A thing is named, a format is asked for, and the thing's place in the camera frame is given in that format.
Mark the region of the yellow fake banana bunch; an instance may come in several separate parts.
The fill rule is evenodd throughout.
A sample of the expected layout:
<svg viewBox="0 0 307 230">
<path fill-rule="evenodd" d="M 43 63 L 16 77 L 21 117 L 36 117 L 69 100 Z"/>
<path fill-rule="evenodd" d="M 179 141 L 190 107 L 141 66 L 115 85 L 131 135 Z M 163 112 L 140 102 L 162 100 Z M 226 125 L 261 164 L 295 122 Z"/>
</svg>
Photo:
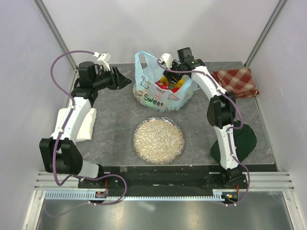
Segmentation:
<svg viewBox="0 0 307 230">
<path fill-rule="evenodd" d="M 177 83 L 171 83 L 165 76 L 163 76 L 159 81 L 162 82 L 163 85 L 166 84 L 168 88 L 180 88 L 184 84 L 184 79 L 179 80 Z"/>
</svg>

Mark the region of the red fake dragon fruit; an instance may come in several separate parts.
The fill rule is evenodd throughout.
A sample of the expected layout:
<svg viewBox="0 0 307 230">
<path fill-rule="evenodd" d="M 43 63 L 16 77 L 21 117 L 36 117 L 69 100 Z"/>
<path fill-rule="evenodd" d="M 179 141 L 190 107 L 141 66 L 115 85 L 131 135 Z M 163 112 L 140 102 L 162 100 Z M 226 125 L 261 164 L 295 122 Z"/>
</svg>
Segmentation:
<svg viewBox="0 0 307 230">
<path fill-rule="evenodd" d="M 169 90 L 170 89 L 169 85 L 165 82 L 157 81 L 155 84 L 158 86 L 159 89 L 162 89 L 162 90 Z"/>
</svg>

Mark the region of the light blue plastic bag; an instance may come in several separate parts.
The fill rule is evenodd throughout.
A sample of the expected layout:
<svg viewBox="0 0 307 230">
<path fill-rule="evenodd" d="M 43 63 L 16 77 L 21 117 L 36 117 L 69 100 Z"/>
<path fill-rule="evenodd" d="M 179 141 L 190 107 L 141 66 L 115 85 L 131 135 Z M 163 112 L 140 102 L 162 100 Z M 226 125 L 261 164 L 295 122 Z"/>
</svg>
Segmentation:
<svg viewBox="0 0 307 230">
<path fill-rule="evenodd" d="M 198 85 L 189 76 L 183 77 L 183 85 L 177 92 L 163 89 L 157 84 L 163 78 L 164 70 L 157 64 L 157 58 L 140 51 L 135 54 L 135 85 L 133 94 L 142 105 L 160 112 L 174 112 L 183 107 L 197 90 Z"/>
</svg>

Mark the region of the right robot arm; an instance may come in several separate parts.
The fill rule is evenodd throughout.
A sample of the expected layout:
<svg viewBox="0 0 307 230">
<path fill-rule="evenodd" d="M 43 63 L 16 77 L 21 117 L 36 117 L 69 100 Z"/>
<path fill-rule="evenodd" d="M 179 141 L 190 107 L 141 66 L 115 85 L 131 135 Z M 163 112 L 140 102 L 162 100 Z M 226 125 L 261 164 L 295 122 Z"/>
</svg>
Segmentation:
<svg viewBox="0 0 307 230">
<path fill-rule="evenodd" d="M 236 155 L 234 139 L 235 117 L 240 114 L 236 105 L 236 96 L 221 87 L 208 71 L 201 59 L 195 59 L 189 47 L 177 51 L 179 62 L 168 53 L 158 59 L 158 65 L 165 70 L 170 82 L 177 83 L 183 75 L 195 81 L 209 99 L 207 120 L 214 128 L 220 151 L 219 181 L 222 187 L 232 188 L 242 176 L 240 161 Z"/>
</svg>

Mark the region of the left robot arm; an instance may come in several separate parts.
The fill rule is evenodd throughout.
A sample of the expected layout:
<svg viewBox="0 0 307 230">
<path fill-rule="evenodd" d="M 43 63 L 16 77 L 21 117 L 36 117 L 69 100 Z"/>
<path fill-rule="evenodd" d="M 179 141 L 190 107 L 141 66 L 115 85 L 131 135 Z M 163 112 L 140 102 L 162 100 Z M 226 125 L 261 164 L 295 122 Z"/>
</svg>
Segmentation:
<svg viewBox="0 0 307 230">
<path fill-rule="evenodd" d="M 132 81 L 121 74 L 116 66 L 108 70 L 91 61 L 80 63 L 78 73 L 62 121 L 49 138 L 41 139 L 39 148 L 45 170 L 53 174 L 58 186 L 65 183 L 59 181 L 58 174 L 65 174 L 67 177 L 88 180 L 94 188 L 101 188 L 105 184 L 103 167 L 83 159 L 76 147 L 77 136 L 98 97 L 98 91 L 105 88 L 120 90 Z"/>
</svg>

